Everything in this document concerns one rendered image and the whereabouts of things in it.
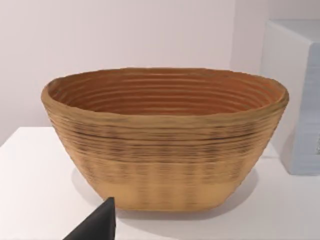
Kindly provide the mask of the brown woven basket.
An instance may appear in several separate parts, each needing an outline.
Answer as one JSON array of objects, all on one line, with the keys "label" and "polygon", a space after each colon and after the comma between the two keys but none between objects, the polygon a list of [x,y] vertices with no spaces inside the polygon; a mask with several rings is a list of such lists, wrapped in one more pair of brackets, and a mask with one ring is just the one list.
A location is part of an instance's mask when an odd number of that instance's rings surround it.
[{"label": "brown woven basket", "polygon": [[123,210],[221,205],[271,140],[290,95],[244,72],[173,67],[58,77],[41,101],[77,170]]}]

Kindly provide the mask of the pale grey box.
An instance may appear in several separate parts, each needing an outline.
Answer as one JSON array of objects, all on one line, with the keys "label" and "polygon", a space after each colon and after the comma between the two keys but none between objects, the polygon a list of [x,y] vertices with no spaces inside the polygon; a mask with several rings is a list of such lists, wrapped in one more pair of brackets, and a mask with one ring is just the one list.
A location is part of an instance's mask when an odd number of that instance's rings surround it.
[{"label": "pale grey box", "polygon": [[269,20],[260,74],[289,92],[271,139],[281,163],[292,175],[320,176],[320,20]]}]

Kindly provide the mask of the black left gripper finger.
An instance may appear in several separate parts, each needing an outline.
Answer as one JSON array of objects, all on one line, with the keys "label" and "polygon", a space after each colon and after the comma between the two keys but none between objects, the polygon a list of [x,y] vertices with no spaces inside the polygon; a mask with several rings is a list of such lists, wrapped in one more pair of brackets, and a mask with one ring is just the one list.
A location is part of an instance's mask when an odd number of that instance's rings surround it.
[{"label": "black left gripper finger", "polygon": [[115,234],[115,199],[108,197],[63,240],[115,240]]}]

